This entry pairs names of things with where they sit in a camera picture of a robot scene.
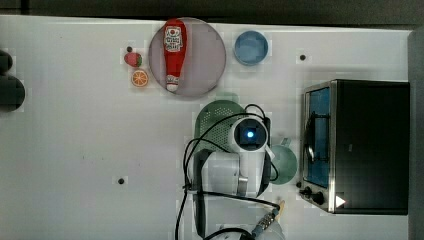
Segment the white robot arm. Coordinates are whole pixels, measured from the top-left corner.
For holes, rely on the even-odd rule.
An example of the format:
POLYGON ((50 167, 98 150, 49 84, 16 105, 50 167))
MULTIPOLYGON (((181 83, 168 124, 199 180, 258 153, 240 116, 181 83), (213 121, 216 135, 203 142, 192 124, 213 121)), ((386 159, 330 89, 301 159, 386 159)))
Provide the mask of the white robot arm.
POLYGON ((207 196, 258 203, 271 181, 274 153, 269 146, 267 119, 245 114, 227 124, 218 136, 225 141, 216 150, 202 149, 194 155, 192 183, 197 234, 207 234, 207 196))

